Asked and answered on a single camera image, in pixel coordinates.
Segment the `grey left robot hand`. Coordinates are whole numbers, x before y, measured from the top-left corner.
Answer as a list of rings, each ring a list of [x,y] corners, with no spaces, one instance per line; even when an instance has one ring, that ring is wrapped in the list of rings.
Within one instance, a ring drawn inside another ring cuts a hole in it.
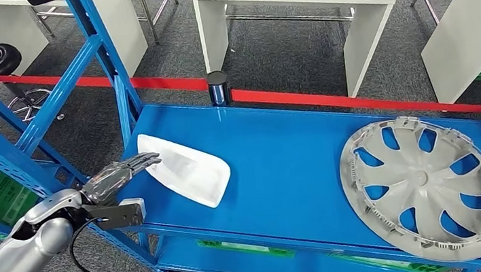
[[[89,205],[115,205],[118,202],[117,194],[135,175],[160,162],[159,153],[156,152],[142,152],[126,160],[112,162],[91,177],[81,193]]]

